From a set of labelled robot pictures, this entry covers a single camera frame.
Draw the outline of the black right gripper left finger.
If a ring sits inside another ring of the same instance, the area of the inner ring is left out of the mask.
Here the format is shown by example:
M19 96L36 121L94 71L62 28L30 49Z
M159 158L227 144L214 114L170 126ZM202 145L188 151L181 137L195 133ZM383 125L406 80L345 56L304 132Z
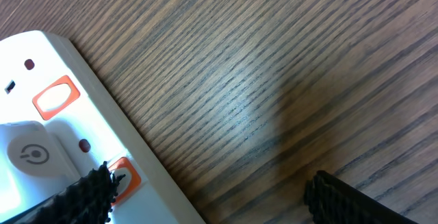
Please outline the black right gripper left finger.
M109 171L107 162L97 170L38 205L8 219L13 224L106 224L125 177Z

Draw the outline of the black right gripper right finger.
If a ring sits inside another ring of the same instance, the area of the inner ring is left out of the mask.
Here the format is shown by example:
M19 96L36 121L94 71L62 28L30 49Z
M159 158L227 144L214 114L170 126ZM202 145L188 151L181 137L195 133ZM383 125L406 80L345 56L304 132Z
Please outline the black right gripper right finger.
M303 202L315 224L416 224L326 171L306 182Z

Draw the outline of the white charger plug adapter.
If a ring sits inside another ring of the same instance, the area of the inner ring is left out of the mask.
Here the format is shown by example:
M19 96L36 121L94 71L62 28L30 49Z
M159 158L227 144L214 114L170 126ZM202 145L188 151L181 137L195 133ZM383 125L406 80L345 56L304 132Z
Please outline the white charger plug adapter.
M1 125L1 221L61 192L80 178L64 148L37 121Z

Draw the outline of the white power strip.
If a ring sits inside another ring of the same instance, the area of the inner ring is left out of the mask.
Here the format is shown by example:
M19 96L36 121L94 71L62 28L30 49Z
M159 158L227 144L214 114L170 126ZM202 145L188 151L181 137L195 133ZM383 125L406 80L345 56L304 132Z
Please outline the white power strip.
M34 30L1 41L1 125L23 121L53 134L80 178L104 162L125 175L109 223L202 222L70 40Z

